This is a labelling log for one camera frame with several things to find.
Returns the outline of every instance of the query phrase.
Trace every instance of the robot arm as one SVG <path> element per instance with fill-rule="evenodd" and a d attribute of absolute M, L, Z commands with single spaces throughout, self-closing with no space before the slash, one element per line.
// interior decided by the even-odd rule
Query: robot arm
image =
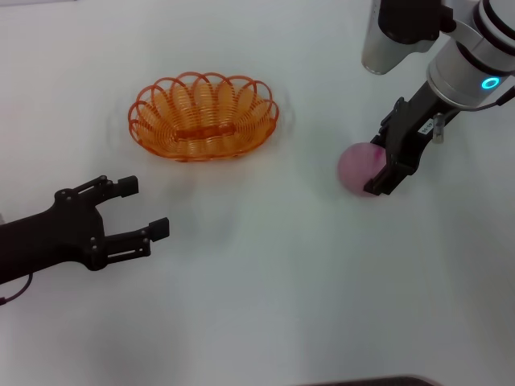
<path fill-rule="evenodd" d="M 443 32 L 452 37 L 430 63 L 426 83 L 409 101 L 399 99 L 372 143 L 386 149 L 385 168 L 364 187 L 389 195 L 418 169 L 422 152 L 443 141 L 443 127 L 461 111 L 480 106 L 515 73 L 512 0 L 373 0 L 362 63 L 386 74 L 412 52 L 425 52 Z M 515 97 L 510 89 L 494 105 Z"/>
<path fill-rule="evenodd" d="M 103 175 L 56 192 L 56 201 L 43 213 L 0 225 L 0 284 L 65 261 L 97 271 L 108 264 L 149 256 L 150 241 L 170 235 L 167 218 L 135 232 L 106 236 L 95 208 L 108 199 L 136 193 L 136 177 L 113 183 Z"/>

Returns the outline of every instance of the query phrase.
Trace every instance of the pink ball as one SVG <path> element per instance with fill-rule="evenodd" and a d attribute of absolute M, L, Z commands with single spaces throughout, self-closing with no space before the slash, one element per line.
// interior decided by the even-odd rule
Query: pink ball
<path fill-rule="evenodd" d="M 386 166 L 386 150 L 372 143 L 350 146 L 338 161 L 340 181 L 355 195 L 371 196 L 363 187 Z"/>

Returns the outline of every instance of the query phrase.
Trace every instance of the label sticker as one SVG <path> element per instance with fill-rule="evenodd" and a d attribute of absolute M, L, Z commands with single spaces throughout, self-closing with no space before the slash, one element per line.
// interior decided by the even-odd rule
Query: label sticker
<path fill-rule="evenodd" d="M 418 131 L 420 134 L 424 134 L 424 135 L 427 135 L 429 134 L 431 131 L 433 131 L 433 129 L 435 128 L 435 121 L 433 121 L 433 118 L 430 118 L 426 124 L 424 126 L 422 126 L 420 128 L 420 130 Z"/>

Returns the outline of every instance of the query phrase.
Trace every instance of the orange wire fruit basket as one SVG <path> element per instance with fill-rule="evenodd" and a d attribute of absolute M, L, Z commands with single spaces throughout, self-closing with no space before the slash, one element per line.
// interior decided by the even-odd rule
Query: orange wire fruit basket
<path fill-rule="evenodd" d="M 278 117 L 270 88 L 259 80 L 185 72 L 138 94 L 129 131 L 152 154 L 198 162 L 248 154 L 274 132 Z"/>

